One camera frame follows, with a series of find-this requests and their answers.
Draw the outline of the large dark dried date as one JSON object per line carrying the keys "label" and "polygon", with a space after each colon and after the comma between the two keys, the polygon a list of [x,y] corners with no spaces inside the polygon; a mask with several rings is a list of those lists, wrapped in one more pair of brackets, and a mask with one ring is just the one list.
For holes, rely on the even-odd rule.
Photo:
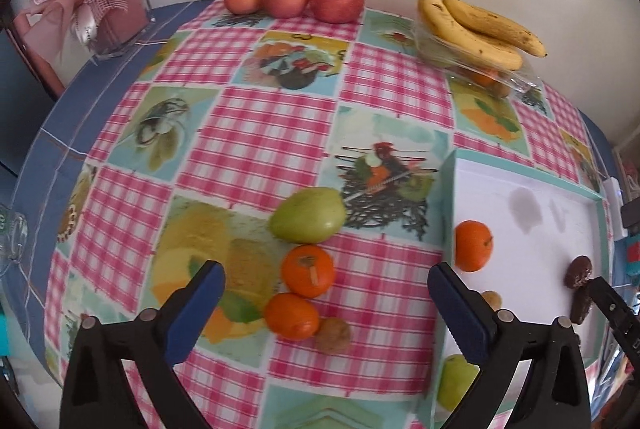
{"label": "large dark dried date", "polygon": [[591,310],[591,305],[589,286],[585,284],[577,288],[570,306],[570,321],[575,325],[582,325]]}

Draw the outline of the green jujube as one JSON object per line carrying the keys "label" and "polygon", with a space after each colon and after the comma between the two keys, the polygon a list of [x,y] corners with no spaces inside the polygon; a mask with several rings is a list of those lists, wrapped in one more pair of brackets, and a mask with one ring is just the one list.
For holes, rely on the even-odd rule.
{"label": "green jujube", "polygon": [[437,392],[439,405],[452,412],[468,392],[479,372],[480,368],[465,360],[462,354],[446,357]]}
{"label": "green jujube", "polygon": [[291,244],[320,244],[336,234],[346,221],[340,193],[329,187],[299,189],[279,204],[269,218],[274,237]]}

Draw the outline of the small tan longan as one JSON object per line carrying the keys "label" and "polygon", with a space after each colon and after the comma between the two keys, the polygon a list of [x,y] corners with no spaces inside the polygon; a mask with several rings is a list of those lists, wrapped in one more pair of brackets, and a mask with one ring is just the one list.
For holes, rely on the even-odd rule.
{"label": "small tan longan", "polygon": [[480,295],[494,311],[502,308],[502,298],[497,291],[485,290]]}

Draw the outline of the orange tangerine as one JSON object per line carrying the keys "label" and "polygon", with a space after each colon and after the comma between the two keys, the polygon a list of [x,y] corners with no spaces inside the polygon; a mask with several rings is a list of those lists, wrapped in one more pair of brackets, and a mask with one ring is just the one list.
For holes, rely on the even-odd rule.
{"label": "orange tangerine", "polygon": [[454,229],[454,262],[460,270],[480,271],[489,261],[494,249],[490,228],[475,220],[465,220]]}

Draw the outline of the brown walnut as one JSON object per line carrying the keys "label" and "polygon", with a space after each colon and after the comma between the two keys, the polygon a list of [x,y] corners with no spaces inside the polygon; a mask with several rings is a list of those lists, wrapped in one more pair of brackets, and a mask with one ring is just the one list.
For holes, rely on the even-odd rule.
{"label": "brown walnut", "polygon": [[345,352],[352,342],[352,328],[344,319],[327,317],[323,319],[314,337],[314,346],[324,354]]}

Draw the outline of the white tray with teal rim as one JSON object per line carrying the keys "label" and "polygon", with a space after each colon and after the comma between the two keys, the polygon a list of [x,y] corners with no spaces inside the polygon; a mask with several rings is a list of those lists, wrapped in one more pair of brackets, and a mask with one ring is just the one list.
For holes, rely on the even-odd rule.
{"label": "white tray with teal rim", "polygon": [[613,243],[608,204],[592,190],[510,160],[458,148],[439,170],[442,181],[442,259],[454,264],[454,228],[465,220],[489,227],[489,261],[460,279],[479,293],[494,290],[503,308],[523,322],[549,324],[570,313],[563,283],[576,257],[594,275],[611,276]]}

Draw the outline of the white power strip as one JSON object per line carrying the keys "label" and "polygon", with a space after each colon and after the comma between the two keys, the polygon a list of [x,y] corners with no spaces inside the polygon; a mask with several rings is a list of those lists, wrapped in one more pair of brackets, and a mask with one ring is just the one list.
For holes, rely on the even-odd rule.
{"label": "white power strip", "polygon": [[620,182],[614,176],[609,176],[603,181],[603,188],[608,207],[611,211],[612,232],[614,241],[621,241],[626,238],[628,231],[623,224],[622,207],[624,205],[624,196],[620,188]]}

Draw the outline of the clear glass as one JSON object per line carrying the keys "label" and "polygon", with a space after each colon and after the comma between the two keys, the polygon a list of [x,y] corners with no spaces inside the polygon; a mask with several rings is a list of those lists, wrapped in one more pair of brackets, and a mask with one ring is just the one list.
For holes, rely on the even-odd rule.
{"label": "clear glass", "polygon": [[28,239],[25,215],[0,204],[0,277],[23,258]]}

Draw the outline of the clear plastic fruit container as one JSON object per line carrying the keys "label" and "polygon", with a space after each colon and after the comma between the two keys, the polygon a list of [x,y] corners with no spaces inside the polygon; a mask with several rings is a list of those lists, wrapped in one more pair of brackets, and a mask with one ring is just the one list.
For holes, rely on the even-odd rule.
{"label": "clear plastic fruit container", "polygon": [[412,33],[420,59],[427,64],[442,69],[447,74],[453,74],[476,85],[469,78],[471,71],[498,70],[499,84],[489,89],[476,85],[494,97],[505,98],[512,94],[525,94],[540,90],[542,87],[541,79],[534,73],[527,60],[524,60],[523,67],[518,70],[490,67],[473,62],[472,59],[465,57],[451,44],[435,37],[420,20],[416,20],[413,23]]}

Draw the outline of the tangerine inside container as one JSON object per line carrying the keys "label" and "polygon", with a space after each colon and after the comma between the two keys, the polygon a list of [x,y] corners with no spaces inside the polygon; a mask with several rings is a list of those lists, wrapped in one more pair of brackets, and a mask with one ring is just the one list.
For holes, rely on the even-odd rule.
{"label": "tangerine inside container", "polygon": [[486,89],[493,88],[500,83],[498,76],[499,71],[495,69],[489,69],[482,72],[471,71],[469,74],[469,78],[473,83]]}

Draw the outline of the checkered fruit tablecloth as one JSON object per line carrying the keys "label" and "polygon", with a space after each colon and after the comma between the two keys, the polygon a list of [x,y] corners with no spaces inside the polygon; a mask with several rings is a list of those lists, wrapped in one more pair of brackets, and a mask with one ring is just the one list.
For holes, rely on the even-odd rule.
{"label": "checkered fruit tablecloth", "polygon": [[[66,373],[80,322],[161,305],[206,259],[229,293],[178,376],[216,428],[265,428],[296,407],[337,426],[416,427],[433,362],[428,268],[442,255],[439,168],[455,148],[598,188],[577,109],[551,86],[495,98],[416,56],[409,19],[367,10],[236,17],[220,2],[182,25],[134,79],[89,150],[52,256],[44,359]],[[317,300],[352,327],[343,355],[268,331],[286,247],[266,223],[297,189],[342,192]]]}

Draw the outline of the upper banana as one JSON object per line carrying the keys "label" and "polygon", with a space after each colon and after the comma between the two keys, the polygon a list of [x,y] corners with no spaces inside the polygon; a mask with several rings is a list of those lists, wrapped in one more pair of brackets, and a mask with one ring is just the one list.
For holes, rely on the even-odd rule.
{"label": "upper banana", "polygon": [[500,40],[536,57],[548,55],[546,47],[535,33],[510,18],[462,0],[444,0],[444,5],[466,29]]}

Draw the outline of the banana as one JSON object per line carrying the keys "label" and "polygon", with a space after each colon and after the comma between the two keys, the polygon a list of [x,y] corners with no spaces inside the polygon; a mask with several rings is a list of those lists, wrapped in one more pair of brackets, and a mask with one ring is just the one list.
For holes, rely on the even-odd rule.
{"label": "banana", "polygon": [[524,58],[520,53],[513,48],[492,44],[464,28],[446,9],[444,0],[419,0],[418,12],[435,37],[451,44],[473,62],[506,70],[523,67]]}
{"label": "banana", "polygon": [[548,55],[546,47],[535,33],[510,18],[462,0],[444,0],[444,5],[466,29],[500,40],[536,57]]}

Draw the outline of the lower banana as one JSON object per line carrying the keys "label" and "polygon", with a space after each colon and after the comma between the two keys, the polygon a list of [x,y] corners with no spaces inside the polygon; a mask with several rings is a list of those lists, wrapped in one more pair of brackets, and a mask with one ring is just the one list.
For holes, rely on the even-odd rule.
{"label": "lower banana", "polygon": [[464,28],[446,9],[444,0],[419,0],[418,12],[435,37],[451,44],[473,62],[506,70],[523,67],[524,58],[520,53],[513,48],[492,44]]}

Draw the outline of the right red apple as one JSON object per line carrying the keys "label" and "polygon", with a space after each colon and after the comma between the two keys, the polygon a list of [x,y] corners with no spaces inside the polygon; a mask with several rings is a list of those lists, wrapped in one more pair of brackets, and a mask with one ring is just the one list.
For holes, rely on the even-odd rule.
{"label": "right red apple", "polygon": [[320,22],[347,24],[361,14],[364,0],[310,0],[312,16]]}

